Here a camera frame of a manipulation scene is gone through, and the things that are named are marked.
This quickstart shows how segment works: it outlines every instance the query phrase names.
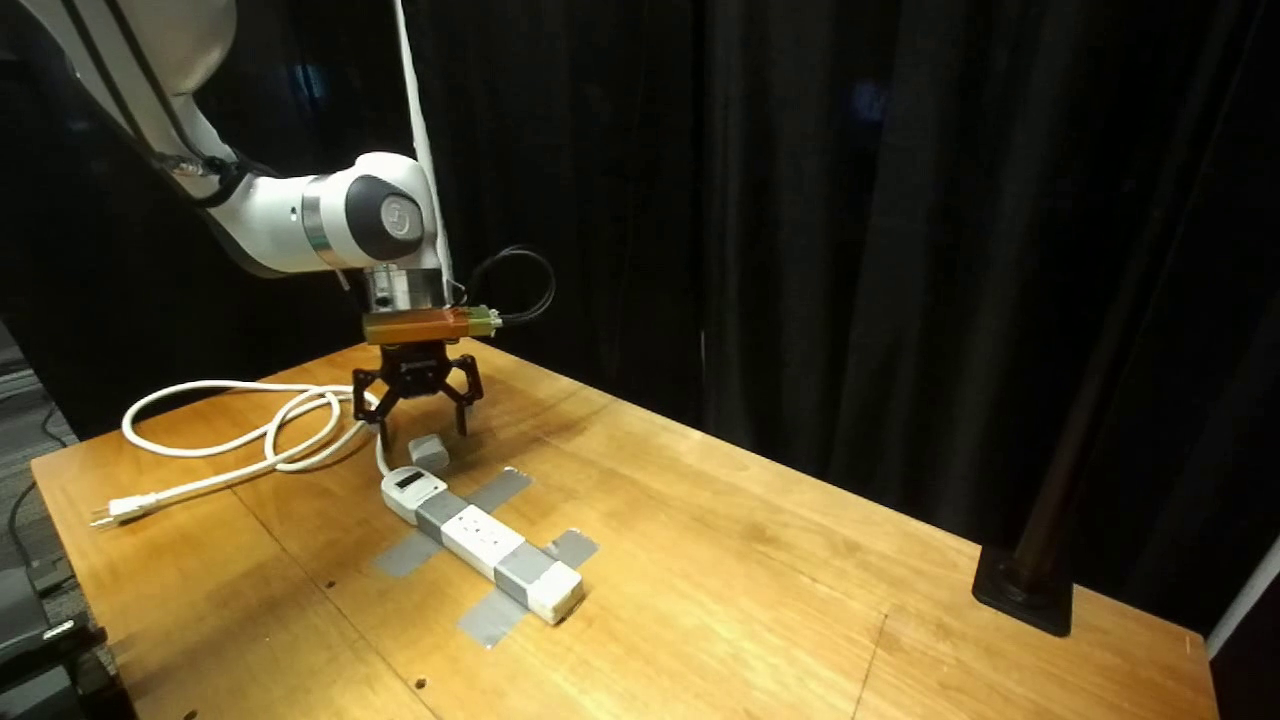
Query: white power cord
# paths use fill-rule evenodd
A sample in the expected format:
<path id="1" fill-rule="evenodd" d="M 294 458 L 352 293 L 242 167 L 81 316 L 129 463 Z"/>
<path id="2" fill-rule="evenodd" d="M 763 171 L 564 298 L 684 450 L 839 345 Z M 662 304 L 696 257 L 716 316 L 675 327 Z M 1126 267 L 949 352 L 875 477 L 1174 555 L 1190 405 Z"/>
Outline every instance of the white power cord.
<path id="1" fill-rule="evenodd" d="M 282 405 L 267 426 L 262 426 L 262 429 L 252 429 L 244 437 L 232 437 L 226 445 L 175 450 L 175 445 L 155 445 L 155 439 L 149 439 L 149 437 L 141 437 L 131 429 L 138 415 L 149 405 L 155 405 L 163 396 L 185 396 L 185 391 L 294 391 L 294 401 Z M 203 498 L 203 492 L 220 492 L 220 487 L 232 487 L 242 482 L 265 477 L 265 473 L 314 473 L 314 470 L 325 470 L 325 463 L 341 462 L 343 450 L 356 450 L 352 439 L 376 437 L 376 426 L 349 426 L 341 434 L 343 405 L 352 405 L 352 388 L 349 386 L 193 379 L 193 386 L 159 388 L 159 391 L 138 401 L 125 413 L 122 434 L 125 434 L 129 445 L 138 445 L 145 454 L 155 454 L 155 458 L 226 458 L 232 450 L 244 450 L 244 445 L 262 439 L 265 462 L 232 470 L 232 473 L 220 473 L 220 477 L 187 482 L 187 484 L 175 484 L 175 487 L 163 487 L 163 492 L 116 498 L 116 501 L 107 501 L 107 512 L 96 523 L 129 523 L 129 521 L 141 521 L 141 515 L 155 512 L 155 509 L 169 509 L 169 506 L 181 506 L 181 501 L 193 501 L 193 498 Z M 328 409 L 325 429 L 314 434 L 310 439 L 275 454 L 282 429 L 299 419 L 299 415 L 310 415 L 310 413 L 317 413 L 317 409 Z"/>

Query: wooden table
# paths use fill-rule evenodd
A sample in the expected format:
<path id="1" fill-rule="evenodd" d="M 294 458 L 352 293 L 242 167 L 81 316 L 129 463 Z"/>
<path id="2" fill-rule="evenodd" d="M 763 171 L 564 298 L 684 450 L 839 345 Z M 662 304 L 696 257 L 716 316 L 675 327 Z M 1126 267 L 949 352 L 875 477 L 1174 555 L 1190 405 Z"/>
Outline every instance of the wooden table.
<path id="1" fill-rule="evenodd" d="M 397 429 L 447 429 L 462 498 L 530 473 L 495 515 L 538 543 L 591 535 L 588 599 L 560 630 L 530 617 L 476 643 L 462 617 L 493 589 L 473 568 L 447 551 L 381 568 L 413 530 L 381 506 L 374 450 L 94 530 L 107 498 L 237 463 L 102 437 L 36 462 L 36 482 L 141 717 L 1216 717 L 1190 630 L 1078 589 L 1072 642 L 1045 635 L 969 596 L 969 541 L 467 352 L 489 386 L 473 437 L 445 401 L 400 405 Z M 341 386 L 352 366 L 376 352 L 286 376 Z M 217 396 L 145 434 L 200 445 L 272 405 Z"/>

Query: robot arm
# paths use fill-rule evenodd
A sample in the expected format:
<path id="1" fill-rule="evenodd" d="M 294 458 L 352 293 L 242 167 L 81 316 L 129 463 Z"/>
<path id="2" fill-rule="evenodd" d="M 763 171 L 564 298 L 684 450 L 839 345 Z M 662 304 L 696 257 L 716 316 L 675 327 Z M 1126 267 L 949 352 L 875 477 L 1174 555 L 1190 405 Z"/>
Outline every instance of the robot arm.
<path id="1" fill-rule="evenodd" d="M 230 240 L 232 257 L 265 276 L 364 267 L 374 309 L 364 335 L 381 345 L 376 373 L 352 373 L 356 401 L 385 379 L 385 419 L 400 396 L 445 391 L 462 409 L 485 396 L 476 359 L 447 359 L 445 345 L 493 335 L 493 309 L 453 309 L 445 219 L 423 162 L 368 152 L 332 176 L 262 176 L 196 107 L 200 85 L 237 39 L 237 0 L 20 0 L 66 48 L 87 96 Z"/>

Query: black curtain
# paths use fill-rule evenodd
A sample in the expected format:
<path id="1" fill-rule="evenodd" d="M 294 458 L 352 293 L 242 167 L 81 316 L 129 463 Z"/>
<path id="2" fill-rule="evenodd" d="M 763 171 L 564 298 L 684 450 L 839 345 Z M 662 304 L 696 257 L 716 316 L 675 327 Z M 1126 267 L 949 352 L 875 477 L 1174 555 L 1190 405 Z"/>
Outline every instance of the black curtain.
<path id="1" fill-rule="evenodd" d="M 1265 102 L 1280 34 L 1268 43 L 1260 9 L 413 0 L 409 17 L 462 276 L 504 246 L 560 267 L 556 309 L 504 348 L 954 532 L 1019 532 L 1137 290 L 1072 574 L 1208 630 L 1278 532 L 1260 512 L 1278 152 L 1257 145 L 1280 127 Z M 352 339 L 328 281 L 262 283 L 217 257 L 49 57 L 4 68 L 0 197 L 25 232 L 0 250 L 0 314 L 78 415 L 111 419 L 217 352 L 272 339 L 286 366 Z M 286 171 L 409 152 L 385 4 L 242 4 L 200 104 Z M 207 298 L 232 314 L 200 316 Z M 267 327 L 265 298 L 290 309 Z"/>

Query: power strip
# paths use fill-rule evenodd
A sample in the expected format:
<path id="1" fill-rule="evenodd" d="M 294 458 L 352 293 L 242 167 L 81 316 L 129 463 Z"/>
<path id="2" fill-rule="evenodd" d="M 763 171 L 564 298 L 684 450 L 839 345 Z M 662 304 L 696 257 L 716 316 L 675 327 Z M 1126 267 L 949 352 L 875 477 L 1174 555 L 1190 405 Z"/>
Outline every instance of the power strip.
<path id="1" fill-rule="evenodd" d="M 585 576 L 575 568 L 531 548 L 485 509 L 453 498 L 439 477 L 409 463 L 390 473 L 381 487 L 400 521 L 458 551 L 531 617 L 560 623 L 585 599 Z"/>

